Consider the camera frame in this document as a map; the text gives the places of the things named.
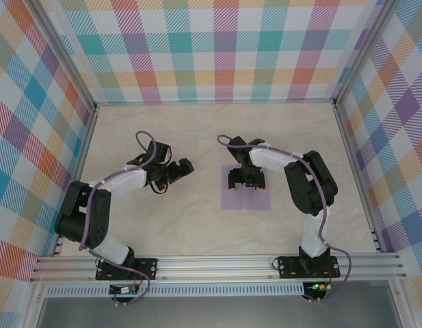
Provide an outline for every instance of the purple cable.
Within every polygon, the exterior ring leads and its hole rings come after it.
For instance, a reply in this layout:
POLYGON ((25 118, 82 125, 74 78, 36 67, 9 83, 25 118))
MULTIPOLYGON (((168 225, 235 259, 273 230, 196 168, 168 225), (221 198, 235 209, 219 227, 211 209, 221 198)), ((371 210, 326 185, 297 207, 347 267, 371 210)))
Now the purple cable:
POLYGON ((330 244, 328 244, 328 242, 323 237, 323 228, 325 227, 326 219, 328 218, 328 211, 326 211, 325 209, 328 207, 328 205, 326 204, 325 194, 323 192, 323 189, 321 188, 320 181, 316 177, 313 169, 311 169, 311 167, 309 166, 309 164, 306 161, 304 161, 304 159, 300 158, 299 156, 295 155, 294 153, 287 152, 286 150, 281 150, 279 148, 268 147, 268 146, 261 146, 261 145, 232 146, 232 145, 229 145, 228 143, 224 143, 223 141, 221 141, 221 138, 226 138, 226 139, 229 139, 229 140, 231 140, 232 138, 230 138, 227 135, 219 135, 217 137, 218 143, 220 145, 225 146, 225 147, 229 147, 229 148, 260 148, 260 149, 273 150, 274 152, 279 152, 281 154, 284 154, 284 155, 287 155, 287 156, 291 156, 291 157, 297 159, 299 162, 301 162, 306 167, 306 169, 308 170, 309 174, 313 177, 313 180, 314 180, 314 183, 315 183, 317 189, 319 190, 319 194, 320 194, 320 198, 321 198, 321 204, 323 205, 323 219, 321 220, 321 224, 320 224, 319 238, 322 241, 322 243, 324 245, 326 245, 327 247, 329 247, 329 248, 331 248, 331 249, 333 249, 335 251, 339 251, 339 252, 345 254, 346 257, 347 257, 347 260, 349 261, 349 269, 347 270, 346 276, 343 279, 343 283, 335 290, 335 292, 333 292, 332 294, 326 295, 323 299, 327 299, 327 298, 330 298, 330 297, 336 295, 338 293, 338 291, 346 284, 346 282, 349 279, 350 271, 352 270, 352 259, 350 258, 349 253, 347 253, 344 249, 331 246, 330 244))
MULTIPOLYGON (((136 171, 137 169, 140 169, 141 167, 149 164, 154 159, 154 157, 156 155, 156 140, 155 140, 155 138, 153 138, 153 136, 150 133, 146 132, 146 131, 138 131, 138 132, 136 132, 135 138, 136 138, 136 141, 139 143, 139 145, 141 147, 143 147, 143 146, 142 146, 142 143, 140 141, 140 138, 138 137, 138 135, 140 135, 140 134, 148 135, 150 137, 151 142, 153 143, 153 153, 151 154, 150 158, 146 162, 143 162, 142 164, 139 164, 137 167, 134 167, 133 169, 130 169, 128 172, 136 171)), ((112 173, 111 175, 109 175, 106 178, 104 178, 102 181, 100 181, 99 183, 97 183, 92 188, 92 190, 91 190, 91 192, 89 194, 89 198, 88 198, 88 205, 86 206, 85 229, 83 231, 83 237, 81 238, 81 242, 80 242, 80 246, 79 246, 79 251, 81 251, 82 249, 85 248, 85 243, 86 243, 86 240, 88 239, 89 220, 90 220, 90 209, 91 209, 91 205, 92 205, 92 198, 94 197, 95 191, 99 187, 101 187, 103 185, 103 183, 109 181, 110 179, 118 176, 119 174, 121 174, 123 172, 124 172, 124 170, 122 169, 121 171, 112 173)), ((138 271, 138 270, 135 270, 135 269, 131 269, 131 268, 127 268, 126 266, 122 266, 122 265, 113 263, 112 261, 109 261, 109 260, 103 258, 102 256, 98 255, 97 253, 95 253, 95 252, 93 252, 91 250, 89 251, 89 253, 92 254, 93 256, 95 256, 96 258, 99 258, 99 259, 102 259, 103 261, 106 261, 106 263, 108 263, 110 265, 113 265, 113 266, 115 266, 117 268, 120 268, 120 269, 123 269, 123 270, 126 270, 126 271, 134 272, 134 273, 140 275, 141 277, 143 277, 143 278, 145 278, 147 280, 148 285, 147 285, 147 288, 144 291, 144 293, 142 295, 136 297, 134 300, 130 301, 129 304, 132 304, 132 303, 135 303, 136 301, 139 301, 148 292, 148 290, 150 288, 150 279, 147 277, 147 275, 145 275, 141 271, 138 271)))

